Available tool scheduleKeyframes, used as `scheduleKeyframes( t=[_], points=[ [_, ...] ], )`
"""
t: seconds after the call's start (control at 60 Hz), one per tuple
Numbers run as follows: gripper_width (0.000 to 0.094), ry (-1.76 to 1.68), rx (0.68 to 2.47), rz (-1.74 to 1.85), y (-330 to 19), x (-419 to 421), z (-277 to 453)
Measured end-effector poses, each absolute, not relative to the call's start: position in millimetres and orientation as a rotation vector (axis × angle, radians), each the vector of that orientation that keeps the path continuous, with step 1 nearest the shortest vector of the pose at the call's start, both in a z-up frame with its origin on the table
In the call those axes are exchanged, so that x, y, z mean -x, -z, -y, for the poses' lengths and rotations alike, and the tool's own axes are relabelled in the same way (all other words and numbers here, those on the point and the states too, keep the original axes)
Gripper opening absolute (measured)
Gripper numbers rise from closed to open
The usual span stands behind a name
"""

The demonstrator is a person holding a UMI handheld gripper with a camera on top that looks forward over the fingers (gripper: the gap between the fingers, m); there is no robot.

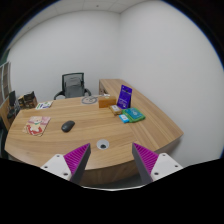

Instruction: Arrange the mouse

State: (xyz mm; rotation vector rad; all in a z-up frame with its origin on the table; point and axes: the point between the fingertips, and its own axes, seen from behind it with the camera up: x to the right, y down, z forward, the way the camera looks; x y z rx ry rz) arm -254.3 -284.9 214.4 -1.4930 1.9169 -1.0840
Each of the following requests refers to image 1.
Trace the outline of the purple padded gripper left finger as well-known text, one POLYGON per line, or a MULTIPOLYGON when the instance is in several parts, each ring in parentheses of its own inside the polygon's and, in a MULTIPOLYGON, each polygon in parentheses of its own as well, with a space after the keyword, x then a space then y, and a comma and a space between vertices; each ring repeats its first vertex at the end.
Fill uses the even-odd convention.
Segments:
POLYGON ((85 144, 65 155, 55 154, 42 169, 79 185, 90 154, 90 144, 85 144))

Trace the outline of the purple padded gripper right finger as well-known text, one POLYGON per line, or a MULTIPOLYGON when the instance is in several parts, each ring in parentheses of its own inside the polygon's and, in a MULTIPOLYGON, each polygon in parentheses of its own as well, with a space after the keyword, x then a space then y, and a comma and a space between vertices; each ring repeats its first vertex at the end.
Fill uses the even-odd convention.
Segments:
POLYGON ((182 169, 167 153, 157 154, 137 143, 132 154, 143 184, 149 184, 182 169))

